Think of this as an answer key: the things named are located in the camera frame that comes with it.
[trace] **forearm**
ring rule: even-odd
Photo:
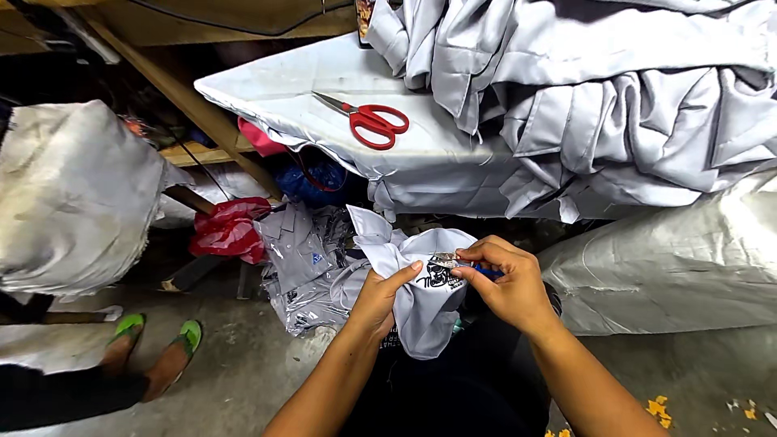
[[[577,435],[668,435],[560,321],[529,339],[549,391]]]
[[[379,343],[346,323],[263,435],[336,435],[372,372]]]

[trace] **small scissors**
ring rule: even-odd
[[[394,147],[396,134],[404,134],[407,132],[407,128],[410,126],[410,120],[408,120],[407,116],[392,107],[374,104],[354,107],[348,103],[341,102],[321,93],[317,93],[316,91],[313,91],[313,94],[315,94],[318,98],[321,99],[321,101],[332,107],[334,110],[339,111],[343,115],[347,115],[350,120],[350,131],[354,133],[354,137],[356,137],[356,139],[359,140],[361,144],[366,145],[370,149],[389,150],[391,147]],[[403,125],[397,126],[390,123],[385,118],[377,115],[375,113],[376,111],[385,112],[387,114],[398,117],[400,120],[402,120]],[[362,137],[359,132],[356,131],[356,128],[364,128],[375,134],[382,135],[388,138],[388,142],[382,144],[371,142]]]

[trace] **flip-flop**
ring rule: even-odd
[[[141,327],[141,329],[137,331],[132,329],[136,326]],[[119,324],[116,326],[116,333],[114,334],[113,338],[111,338],[110,341],[108,342],[108,346],[110,346],[110,344],[113,343],[114,341],[118,340],[119,337],[129,335],[130,340],[132,341],[132,348],[134,348],[135,345],[138,343],[138,337],[140,337],[140,334],[141,332],[143,332],[144,327],[145,327],[145,315],[142,313],[135,313],[135,314],[130,314],[128,316],[122,317],[122,319],[119,321]]]
[[[173,381],[172,384],[170,385],[175,384],[178,381],[178,379],[181,378],[181,375],[183,374],[183,370],[186,370],[186,367],[189,366],[189,363],[192,361],[192,357],[194,356],[194,352],[197,351],[197,348],[200,347],[201,341],[202,341],[202,326],[200,325],[200,322],[196,320],[187,320],[183,322],[183,325],[181,326],[180,334],[178,334],[178,337],[173,339],[170,342],[170,344],[181,342],[183,344],[183,351],[186,352],[186,357],[188,358],[188,362],[183,367],[183,369],[181,369],[181,372],[178,374],[178,376],[176,376],[175,381]]]

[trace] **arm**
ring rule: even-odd
[[[394,325],[397,289],[415,278],[422,265],[416,261],[388,279],[370,270],[343,329],[263,435],[337,434],[367,383],[381,340]]]
[[[504,273],[490,281],[471,267],[451,271],[467,279],[499,318],[528,338],[548,389],[575,434],[669,436],[563,326],[545,294],[537,258],[495,236],[457,250],[457,254]]]

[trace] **foot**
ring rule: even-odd
[[[135,325],[130,328],[132,335],[125,334],[111,341],[105,348],[105,355],[99,365],[103,367],[103,373],[110,378],[124,373],[127,367],[127,360],[130,358],[130,352],[138,341],[138,334],[143,330],[142,325]]]
[[[178,379],[187,364],[189,355],[186,354],[183,341],[171,343],[145,373],[149,383],[141,402],[150,402],[160,397]]]

